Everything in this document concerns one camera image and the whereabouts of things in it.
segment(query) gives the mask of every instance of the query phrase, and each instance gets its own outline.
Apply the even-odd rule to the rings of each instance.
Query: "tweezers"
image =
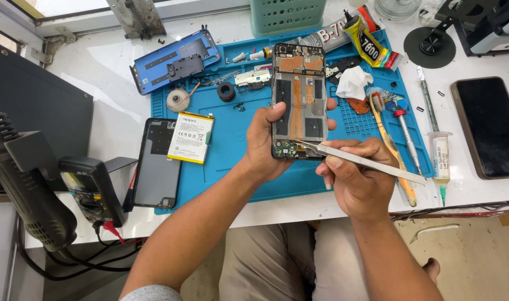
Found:
[[[328,147],[323,144],[312,144],[312,143],[308,143],[308,142],[301,141],[301,140],[294,140],[294,142],[303,146],[303,147],[309,148],[320,155],[335,156],[340,159],[344,159],[344,160],[353,162],[360,166],[378,170],[382,173],[390,174],[392,176],[402,178],[405,180],[409,180],[409,181],[412,181],[412,182],[415,182],[418,184],[425,185],[427,183],[427,180],[425,179],[425,177],[420,176],[418,174],[413,174],[408,171],[401,170],[399,168],[395,168],[395,167],[392,167],[392,166],[389,166],[386,164],[382,164],[382,163],[379,163],[379,162],[376,162],[376,161],[373,161],[373,160],[370,160],[367,158],[363,158],[363,157],[360,157],[360,156],[357,156],[357,155],[354,155],[354,154],[351,154],[348,152],[344,152],[343,150]]]

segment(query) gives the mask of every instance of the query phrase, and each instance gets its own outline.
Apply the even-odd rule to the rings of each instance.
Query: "white tissue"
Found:
[[[345,69],[336,89],[336,95],[342,98],[363,100],[366,98],[364,86],[373,83],[371,74],[366,73],[360,66]]]

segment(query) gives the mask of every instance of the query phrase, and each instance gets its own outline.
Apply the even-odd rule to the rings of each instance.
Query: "white desk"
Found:
[[[350,9],[347,2],[328,0],[324,25],[341,18],[343,9]],[[247,40],[253,38],[250,14],[250,10],[244,10],[167,22],[164,24],[168,33],[165,40],[171,43],[175,39],[183,38],[199,30],[201,24],[208,24],[208,29],[217,43]],[[387,20],[384,22],[392,48],[398,52],[403,52],[403,40],[407,33],[420,26],[417,20],[404,23],[392,23]],[[448,33],[457,45],[454,61],[441,69],[425,70],[440,130],[454,134],[450,137],[452,181],[448,185],[446,206],[508,201],[509,179],[484,181],[477,176],[449,86],[459,79],[499,76],[504,79],[509,90],[509,55],[468,58],[461,48],[455,30],[451,28]],[[138,94],[128,66],[133,65],[134,59],[162,47],[157,43],[157,38],[151,41],[126,40],[122,30],[106,31],[79,37],[76,43],[65,44],[57,50],[54,62],[47,69],[94,96],[90,157],[103,161],[117,156],[138,157],[143,126],[145,120],[150,117],[150,95]],[[399,69],[412,107],[425,108],[416,65],[409,62]],[[445,96],[439,96],[437,91],[445,93]],[[430,132],[427,113],[416,110],[415,112],[421,132],[424,134]],[[427,136],[423,138],[428,144]],[[133,169],[125,168],[115,174],[114,181],[117,187],[124,187],[123,190],[126,191],[132,173]],[[442,206],[432,181],[426,187],[417,186],[415,190],[418,206],[414,209]],[[78,219],[76,229],[78,238],[75,243],[97,241],[94,229],[79,212],[72,196],[63,194],[60,198]],[[395,190],[389,209],[392,212],[412,209],[400,188]],[[345,214],[336,204],[333,193],[327,192],[249,203],[240,212],[232,227],[341,216]],[[153,209],[135,207],[119,233],[124,238],[149,236],[166,218],[167,215],[154,215]],[[110,233],[103,233],[102,238],[115,239]],[[26,248],[40,246],[37,240],[27,236]]]

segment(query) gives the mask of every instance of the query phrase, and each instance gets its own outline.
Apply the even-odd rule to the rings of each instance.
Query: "man's left hand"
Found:
[[[336,101],[327,99],[327,110],[334,110]],[[275,159],[272,155],[271,123],[277,121],[286,111],[284,102],[275,106],[259,108],[247,129],[247,151],[242,159],[244,168],[256,181],[272,181],[283,174],[295,160]],[[329,130],[336,128],[336,121],[328,118]]]

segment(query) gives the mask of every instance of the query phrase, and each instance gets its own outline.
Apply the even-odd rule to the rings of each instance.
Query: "gray sleeve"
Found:
[[[182,301],[182,297],[172,288],[155,284],[138,288],[121,301]]]

